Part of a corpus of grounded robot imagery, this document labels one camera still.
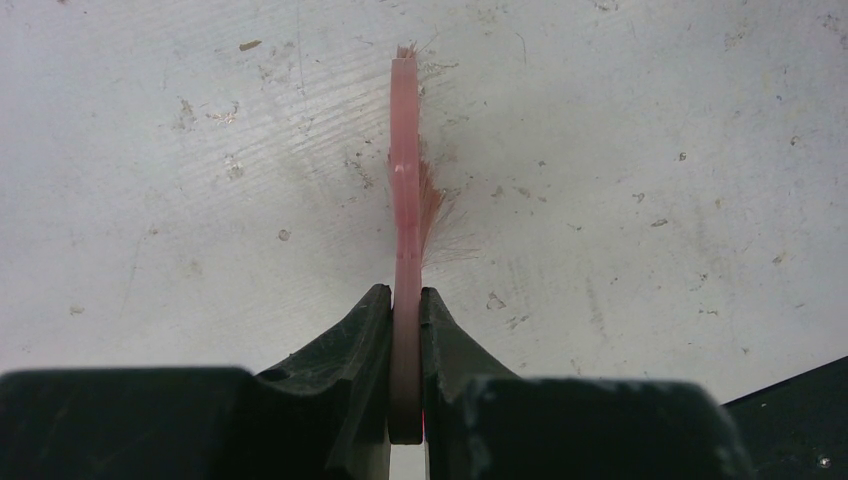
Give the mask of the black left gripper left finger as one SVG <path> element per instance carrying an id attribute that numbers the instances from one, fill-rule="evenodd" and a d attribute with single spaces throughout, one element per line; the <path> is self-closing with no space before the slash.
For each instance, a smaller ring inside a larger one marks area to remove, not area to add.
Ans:
<path id="1" fill-rule="evenodd" d="M 385 479 L 391 294 L 272 367 L 19 370 L 5 479 Z"/>

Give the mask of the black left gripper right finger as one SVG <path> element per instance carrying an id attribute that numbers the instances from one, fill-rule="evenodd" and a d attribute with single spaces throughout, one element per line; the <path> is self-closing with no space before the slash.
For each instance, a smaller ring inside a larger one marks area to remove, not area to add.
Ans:
<path id="1" fill-rule="evenodd" d="M 524 378 L 421 300 L 431 479 L 752 479 L 738 429 L 680 381 Z"/>

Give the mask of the pink hand brush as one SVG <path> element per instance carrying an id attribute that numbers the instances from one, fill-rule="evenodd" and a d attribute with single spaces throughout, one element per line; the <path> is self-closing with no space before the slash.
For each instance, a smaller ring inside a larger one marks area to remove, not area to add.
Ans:
<path id="1" fill-rule="evenodd" d="M 417 45 L 399 45 L 390 65 L 387 173 L 395 227 L 387 426 L 394 445 L 424 440 L 421 327 L 422 270 L 445 191 L 436 186 L 420 133 Z"/>

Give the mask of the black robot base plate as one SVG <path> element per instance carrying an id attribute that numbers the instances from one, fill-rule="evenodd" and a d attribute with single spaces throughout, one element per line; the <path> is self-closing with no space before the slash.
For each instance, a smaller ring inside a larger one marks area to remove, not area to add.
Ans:
<path id="1" fill-rule="evenodd" d="M 758 479 L 847 478 L 845 357 L 725 404 Z"/>

